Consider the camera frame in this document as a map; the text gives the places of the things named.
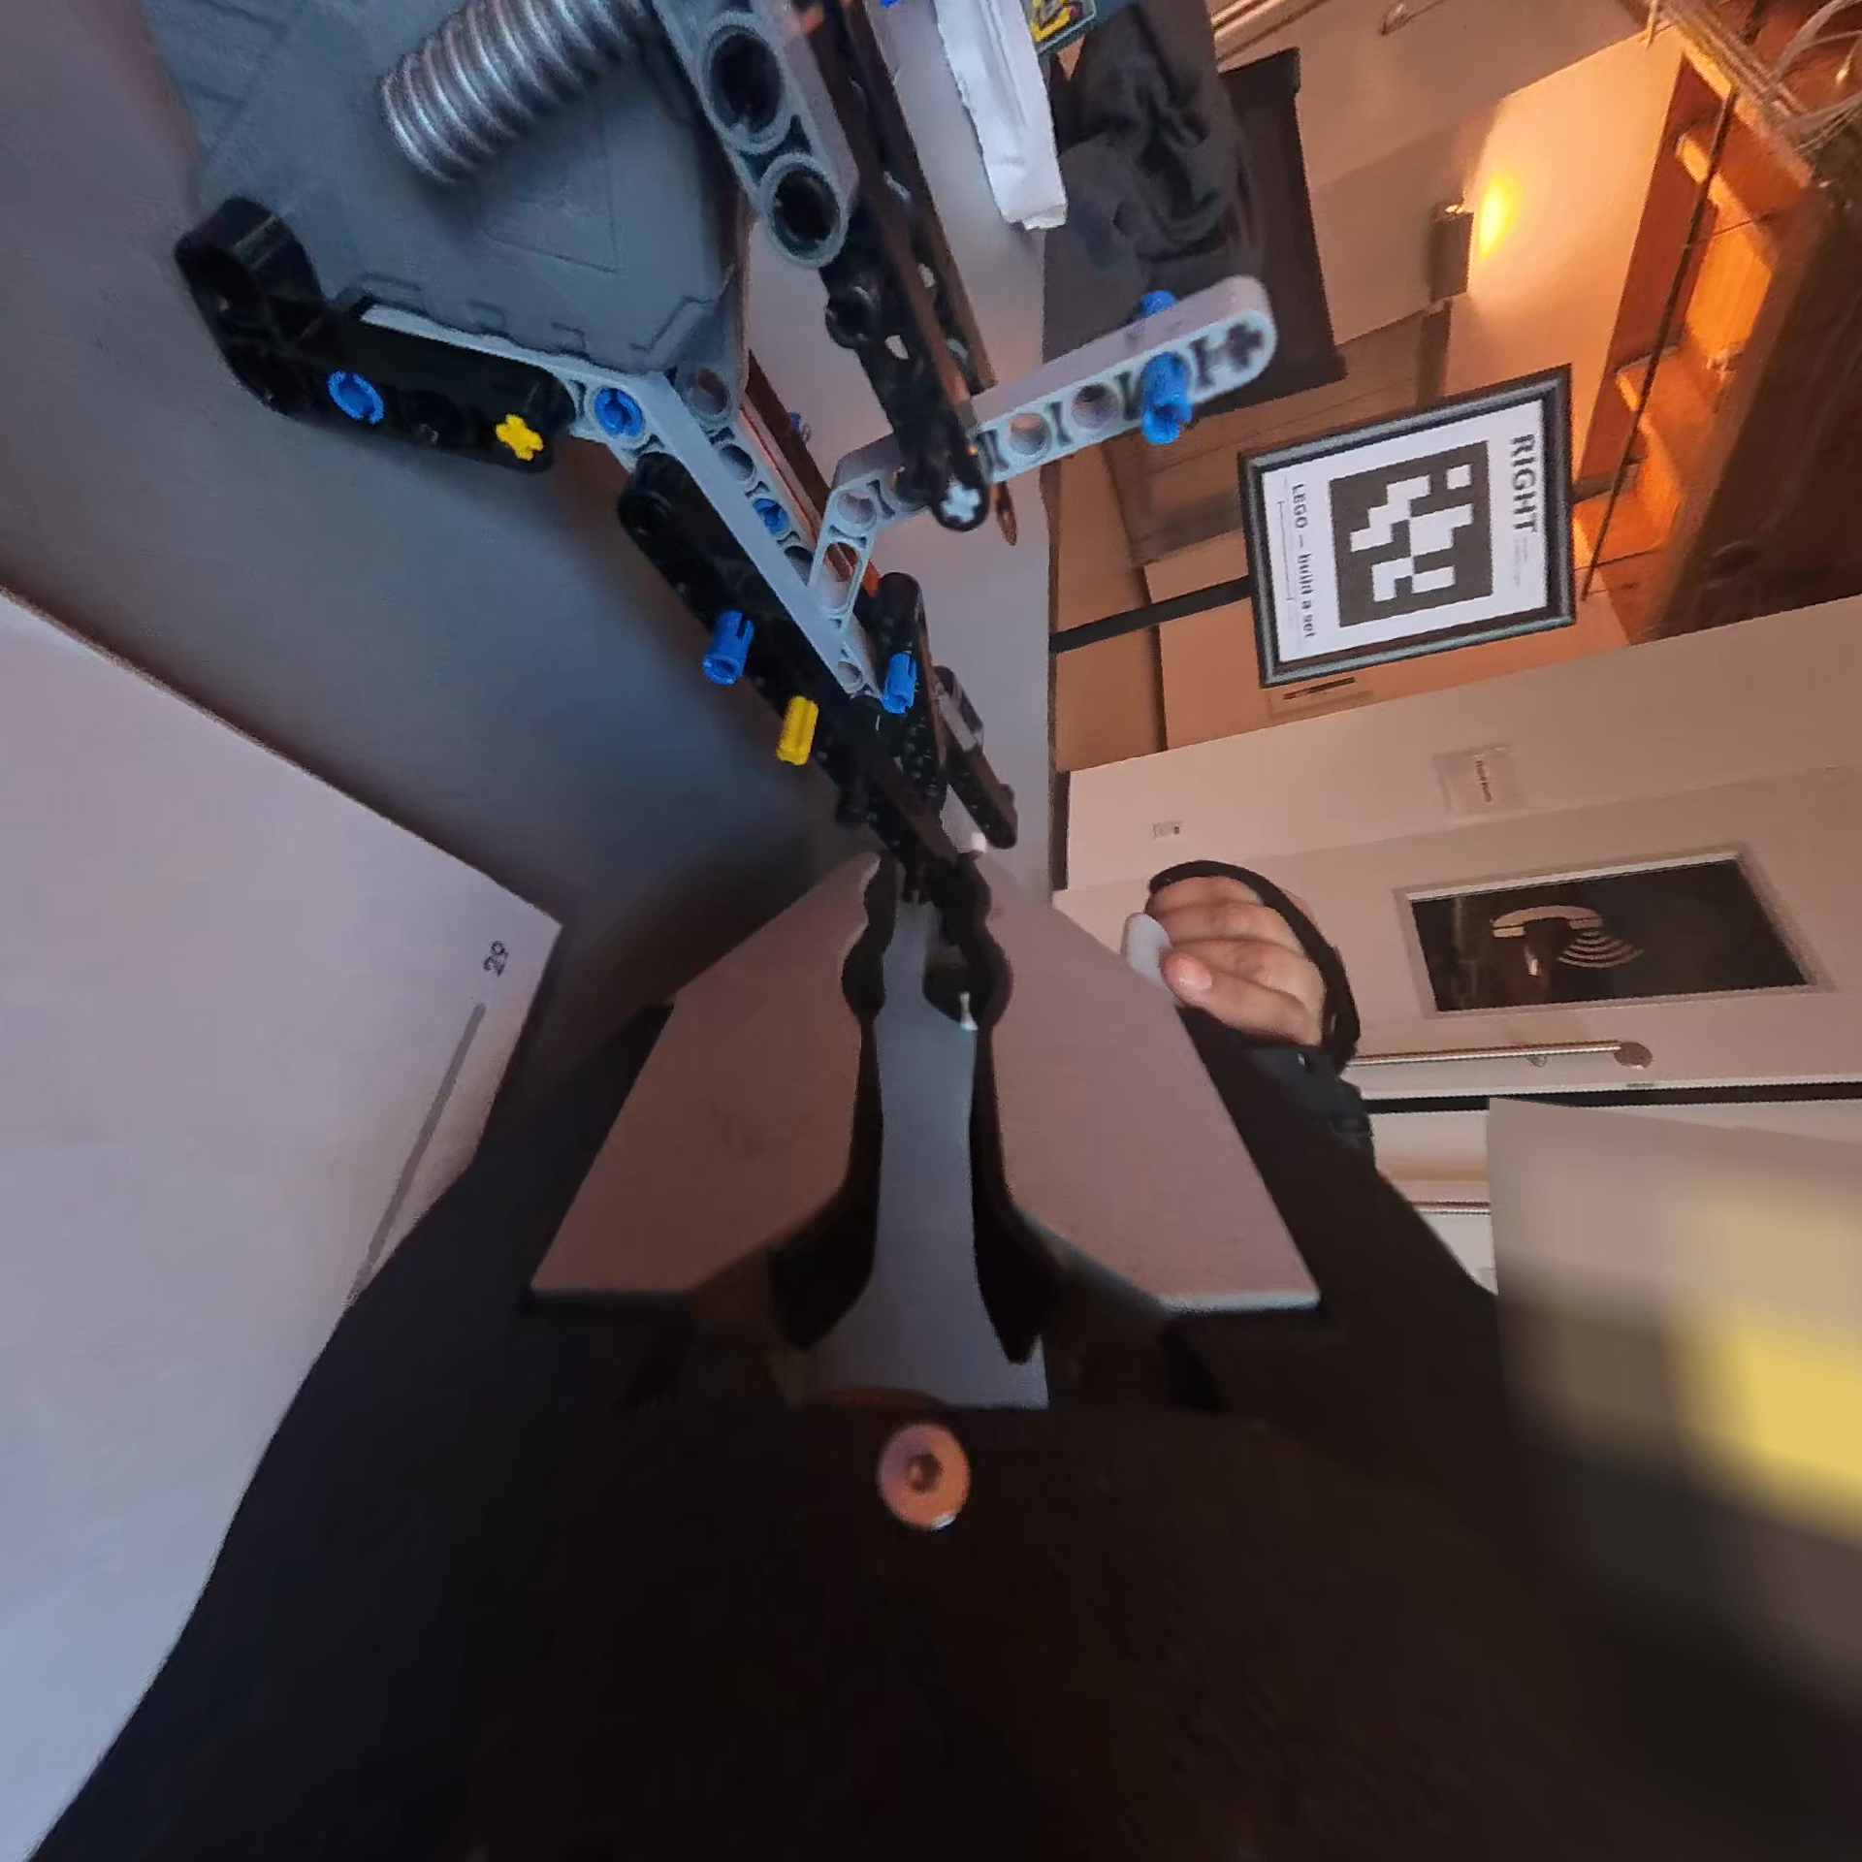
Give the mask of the person's right hand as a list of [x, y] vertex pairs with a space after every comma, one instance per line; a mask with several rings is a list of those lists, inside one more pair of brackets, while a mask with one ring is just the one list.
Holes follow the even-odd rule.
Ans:
[[1159, 973], [1186, 1008], [1270, 1045], [1316, 1047], [1329, 988], [1289, 918], [1254, 882], [1225, 872], [1151, 884]]

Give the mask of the black phone symbol sign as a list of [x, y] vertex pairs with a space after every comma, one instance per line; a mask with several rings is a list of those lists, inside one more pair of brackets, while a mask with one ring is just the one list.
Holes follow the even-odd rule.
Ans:
[[1668, 1004], [1817, 988], [1753, 861], [1733, 850], [1405, 897], [1439, 1014]]

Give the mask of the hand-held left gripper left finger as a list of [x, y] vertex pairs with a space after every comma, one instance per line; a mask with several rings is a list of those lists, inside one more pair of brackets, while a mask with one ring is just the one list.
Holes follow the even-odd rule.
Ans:
[[531, 1289], [821, 1341], [874, 1272], [889, 942], [862, 853], [688, 982]]

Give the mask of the wooden shelf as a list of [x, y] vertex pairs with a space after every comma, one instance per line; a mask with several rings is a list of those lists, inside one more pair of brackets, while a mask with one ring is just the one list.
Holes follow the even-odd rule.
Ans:
[[1860, 587], [1860, 6], [1643, 11], [1680, 65], [1573, 481], [1631, 644]]

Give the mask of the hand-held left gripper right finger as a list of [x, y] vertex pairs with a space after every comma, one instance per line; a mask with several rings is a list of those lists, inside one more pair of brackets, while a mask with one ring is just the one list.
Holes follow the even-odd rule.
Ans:
[[975, 1262], [1014, 1361], [1092, 1297], [1114, 1315], [1307, 1310], [1312, 1272], [1167, 986], [1167, 930], [1119, 948], [965, 866], [953, 939], [974, 968]]

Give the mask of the wall lamp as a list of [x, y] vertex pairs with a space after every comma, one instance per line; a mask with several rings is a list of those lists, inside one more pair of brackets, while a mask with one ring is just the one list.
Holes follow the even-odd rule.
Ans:
[[1519, 210], [1521, 190], [1511, 175], [1490, 176], [1472, 204], [1437, 205], [1427, 242], [1431, 307], [1447, 307], [1469, 293], [1478, 266], [1511, 237]]

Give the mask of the white instruction booklet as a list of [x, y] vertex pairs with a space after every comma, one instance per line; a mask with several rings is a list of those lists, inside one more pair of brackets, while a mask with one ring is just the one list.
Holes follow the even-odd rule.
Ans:
[[3, 600], [3, 1852], [151, 1687], [479, 1151], [544, 910]]

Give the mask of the person's right forearm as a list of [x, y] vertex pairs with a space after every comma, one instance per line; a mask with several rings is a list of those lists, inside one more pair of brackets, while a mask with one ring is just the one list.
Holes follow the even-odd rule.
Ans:
[[1335, 1055], [1182, 1010], [1246, 1151], [1312, 1268], [1323, 1308], [1404, 1338], [1490, 1338], [1498, 1303], [1383, 1175], [1367, 1107]]

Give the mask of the grey and black lego assembly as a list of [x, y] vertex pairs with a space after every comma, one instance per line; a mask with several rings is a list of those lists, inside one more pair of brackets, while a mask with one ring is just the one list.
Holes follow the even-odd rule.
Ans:
[[144, 3], [196, 128], [176, 244], [237, 381], [293, 421], [541, 477], [565, 441], [909, 897], [965, 893], [956, 799], [1012, 788], [874, 548], [1008, 521], [1012, 477], [1174, 437], [1276, 354], [1186, 298], [995, 384], [862, 3]]

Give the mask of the dark hanging jacket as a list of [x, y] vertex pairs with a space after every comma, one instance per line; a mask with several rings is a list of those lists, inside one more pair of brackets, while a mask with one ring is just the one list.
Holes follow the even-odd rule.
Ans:
[[1337, 384], [1299, 135], [1298, 49], [1223, 74], [1197, 1], [1120, 3], [1049, 76], [1066, 216], [1044, 241], [1044, 358], [1126, 323], [1149, 290], [1255, 277], [1278, 329], [1267, 371], [1218, 411]]

